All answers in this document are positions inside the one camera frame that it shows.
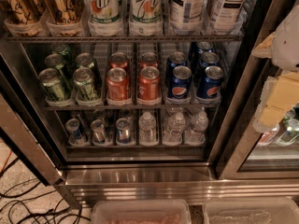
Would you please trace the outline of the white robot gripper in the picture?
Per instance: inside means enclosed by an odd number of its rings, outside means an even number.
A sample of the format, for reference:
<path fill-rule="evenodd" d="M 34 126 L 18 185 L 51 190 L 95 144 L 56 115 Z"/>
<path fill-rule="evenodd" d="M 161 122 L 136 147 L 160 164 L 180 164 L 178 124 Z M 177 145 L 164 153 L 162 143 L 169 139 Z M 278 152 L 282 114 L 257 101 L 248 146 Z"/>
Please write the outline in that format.
<path fill-rule="evenodd" d="M 265 133 L 279 124 L 287 111 L 299 103 L 299 6 L 290 13 L 262 43 L 253 49 L 256 58 L 272 57 L 272 63 L 283 72 L 278 77 L 268 77 L 263 84 L 260 103 L 254 114 L 253 128 Z"/>

